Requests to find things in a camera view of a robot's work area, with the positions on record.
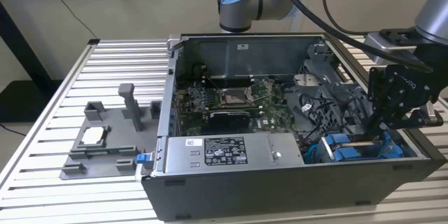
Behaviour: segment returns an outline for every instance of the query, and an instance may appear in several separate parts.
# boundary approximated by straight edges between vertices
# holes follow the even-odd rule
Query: gray post
[[[133,84],[121,83],[119,87],[119,95],[124,98],[124,104],[128,108],[129,117],[132,119],[133,127],[136,131],[143,130],[143,122],[140,120],[140,108],[139,103],[133,99]]]

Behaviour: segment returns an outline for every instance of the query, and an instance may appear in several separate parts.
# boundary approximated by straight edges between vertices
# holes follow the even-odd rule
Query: robotic arm
[[[432,104],[448,86],[448,0],[428,0],[415,27],[371,33],[365,44],[328,26],[300,0],[221,0],[220,4],[220,26],[228,32],[247,31],[252,20],[281,19],[295,5],[324,31],[364,50],[376,63],[384,59],[397,63],[371,69],[372,114],[364,121],[365,135],[377,135],[387,127],[403,129],[443,124]],[[415,108],[419,109],[404,119]]]
[[[376,134],[385,125],[392,129],[443,125],[432,104],[448,86],[448,0],[427,0],[415,27],[369,33],[365,43],[404,58],[417,59],[432,68],[432,72],[403,65],[371,68],[368,99],[373,113],[365,121],[365,132]],[[384,62],[376,55],[368,55],[377,63]],[[419,109],[403,119],[413,108]]]

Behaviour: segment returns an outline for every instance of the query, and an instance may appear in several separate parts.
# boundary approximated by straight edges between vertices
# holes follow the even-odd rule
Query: metal frame
[[[167,49],[160,46],[164,44],[165,40],[101,40],[97,47],[105,50],[100,54],[92,53],[95,46],[88,46],[0,174],[1,223],[160,222],[133,176],[67,182],[57,177],[83,121],[79,104],[100,98],[105,106],[124,106],[113,96],[124,80],[136,83],[136,98],[145,104],[151,97],[161,95],[164,77],[153,74],[149,66],[167,62]],[[345,48],[361,65],[360,71],[375,66],[359,49],[348,45]],[[443,100],[436,103],[436,109],[444,110],[441,115],[448,122],[448,104]],[[448,124],[421,129],[421,132],[448,157]],[[215,223],[445,223],[447,188],[448,165],[444,165],[423,182],[404,184],[375,207],[240,216],[216,219]]]

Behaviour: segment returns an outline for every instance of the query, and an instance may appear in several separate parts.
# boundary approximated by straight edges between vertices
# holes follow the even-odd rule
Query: floor
[[[23,134],[27,134],[35,123],[4,123],[3,125]],[[5,167],[24,136],[7,131],[0,127],[0,171]]]

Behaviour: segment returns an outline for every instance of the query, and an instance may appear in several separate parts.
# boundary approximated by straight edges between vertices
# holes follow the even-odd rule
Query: sticker
[[[247,164],[247,150],[243,137],[204,139],[205,165]]]
[[[237,50],[247,50],[247,49],[249,49],[249,44],[237,44],[236,49]]]
[[[185,146],[203,146],[203,139],[201,138],[185,139]]]

